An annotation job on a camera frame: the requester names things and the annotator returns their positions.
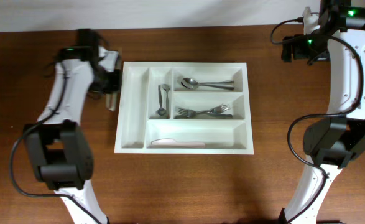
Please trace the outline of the steel fork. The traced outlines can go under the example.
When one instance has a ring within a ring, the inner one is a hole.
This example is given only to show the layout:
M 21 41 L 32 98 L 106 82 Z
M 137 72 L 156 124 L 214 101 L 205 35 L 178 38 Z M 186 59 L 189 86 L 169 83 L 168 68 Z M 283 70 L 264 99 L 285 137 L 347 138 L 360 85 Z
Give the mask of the steel fork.
M 214 108 L 203 110 L 203 111 L 197 111 L 198 114 L 222 114 L 227 110 L 230 110 L 231 107 L 229 105 L 219 105 Z
M 185 108 L 177 108 L 179 116 L 184 118 L 214 118 L 214 119 L 233 119 L 231 114 L 214 113 L 212 110 L 209 111 L 194 111 Z

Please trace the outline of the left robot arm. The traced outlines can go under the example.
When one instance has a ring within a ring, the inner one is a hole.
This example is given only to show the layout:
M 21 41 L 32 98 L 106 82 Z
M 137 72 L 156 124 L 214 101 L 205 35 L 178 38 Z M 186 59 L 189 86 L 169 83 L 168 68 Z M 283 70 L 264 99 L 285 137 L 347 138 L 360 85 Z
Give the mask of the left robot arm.
M 54 58 L 55 80 L 43 113 L 24 126 L 15 145 L 24 142 L 35 178 L 48 194 L 23 191 L 33 198 L 59 197 L 75 223 L 109 223 L 91 183 L 94 159 L 80 127 L 87 94 L 106 95 L 107 109 L 116 109 L 121 89 L 121 56 L 93 29 L 78 29 L 76 43 Z

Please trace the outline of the pink plastic knife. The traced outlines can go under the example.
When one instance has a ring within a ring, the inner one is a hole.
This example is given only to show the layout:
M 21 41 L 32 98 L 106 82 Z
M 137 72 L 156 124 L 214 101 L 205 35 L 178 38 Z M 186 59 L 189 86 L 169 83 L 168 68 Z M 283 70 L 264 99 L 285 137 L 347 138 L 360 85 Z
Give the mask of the pink plastic knife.
M 158 140 L 152 141 L 151 146 L 205 148 L 205 143 L 203 143 L 203 142 L 178 142 L 175 139 L 158 139 Z

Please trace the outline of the small steel teaspoon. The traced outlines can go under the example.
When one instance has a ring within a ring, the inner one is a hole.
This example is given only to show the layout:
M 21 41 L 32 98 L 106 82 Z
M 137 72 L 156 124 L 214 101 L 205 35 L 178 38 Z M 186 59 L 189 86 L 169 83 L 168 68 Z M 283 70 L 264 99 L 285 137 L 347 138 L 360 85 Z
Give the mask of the small steel teaspoon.
M 166 109 L 162 106 L 162 92 L 161 92 L 161 86 L 158 86 L 158 100 L 159 100 L 159 108 L 157 110 L 157 114 L 159 116 L 165 116 L 166 115 Z

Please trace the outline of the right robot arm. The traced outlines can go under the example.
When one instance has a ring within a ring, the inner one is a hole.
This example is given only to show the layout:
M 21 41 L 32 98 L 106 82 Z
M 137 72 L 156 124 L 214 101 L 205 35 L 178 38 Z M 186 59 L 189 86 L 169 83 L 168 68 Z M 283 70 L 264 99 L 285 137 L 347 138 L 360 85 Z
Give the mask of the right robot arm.
M 302 177 L 279 223 L 316 223 L 333 181 L 365 151 L 365 8 L 350 1 L 322 0 L 297 22 L 303 33 L 280 41 L 284 62 L 329 62 L 330 100 L 324 114 L 311 114 L 303 136 Z

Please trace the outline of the metal chopstick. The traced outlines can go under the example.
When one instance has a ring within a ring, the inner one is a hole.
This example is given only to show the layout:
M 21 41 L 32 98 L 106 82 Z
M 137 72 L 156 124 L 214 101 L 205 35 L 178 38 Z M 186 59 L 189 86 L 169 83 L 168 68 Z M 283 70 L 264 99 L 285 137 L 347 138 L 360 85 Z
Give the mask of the metal chopstick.
M 109 109 L 111 111 L 115 111 L 116 110 L 117 97 L 118 97 L 118 93 L 117 92 L 114 92 L 114 93 L 111 94 L 110 106 L 109 106 Z
M 112 109 L 112 94 L 107 94 L 106 95 L 106 108 L 109 109 L 109 110 L 113 110 Z

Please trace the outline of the small steel teaspoon sideways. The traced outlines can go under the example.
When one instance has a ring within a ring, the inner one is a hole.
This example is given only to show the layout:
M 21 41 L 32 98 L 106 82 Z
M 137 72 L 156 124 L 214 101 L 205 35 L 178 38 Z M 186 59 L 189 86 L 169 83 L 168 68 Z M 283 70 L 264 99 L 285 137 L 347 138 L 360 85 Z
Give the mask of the small steel teaspoon sideways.
M 165 91 L 166 93 L 166 118 L 169 118 L 170 115 L 170 106 L 169 106 L 169 91 L 170 91 L 170 87 L 168 84 L 162 84 L 162 89 Z

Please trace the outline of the white plastic cutlery tray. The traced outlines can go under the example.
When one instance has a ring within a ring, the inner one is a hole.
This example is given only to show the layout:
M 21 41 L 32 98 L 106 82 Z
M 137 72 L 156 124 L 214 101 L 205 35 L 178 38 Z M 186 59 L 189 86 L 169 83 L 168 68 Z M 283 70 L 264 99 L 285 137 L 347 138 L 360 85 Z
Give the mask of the white plastic cutlery tray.
M 158 86 L 170 115 L 159 116 Z M 233 119 L 184 118 L 177 108 L 203 111 L 229 105 Z M 205 148 L 151 146 L 158 139 L 203 142 Z M 122 78 L 115 153 L 254 153 L 246 63 L 126 62 Z

